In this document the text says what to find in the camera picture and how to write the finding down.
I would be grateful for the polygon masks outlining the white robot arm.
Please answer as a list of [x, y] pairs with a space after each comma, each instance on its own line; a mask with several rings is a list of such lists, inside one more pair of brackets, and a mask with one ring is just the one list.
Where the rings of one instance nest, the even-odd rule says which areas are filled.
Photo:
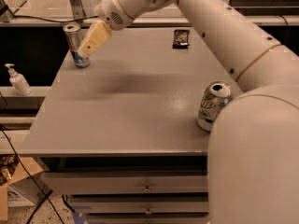
[[175, 4], [243, 91], [218, 115], [208, 143], [210, 224], [299, 224], [299, 62], [222, 0], [102, 0], [80, 45]]

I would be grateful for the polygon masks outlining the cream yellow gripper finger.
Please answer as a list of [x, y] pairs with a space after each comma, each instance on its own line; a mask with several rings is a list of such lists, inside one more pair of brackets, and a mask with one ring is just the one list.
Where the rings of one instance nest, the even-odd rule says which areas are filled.
[[108, 23], [104, 21], [94, 22], [78, 48], [79, 56], [90, 56], [111, 37], [112, 29]]

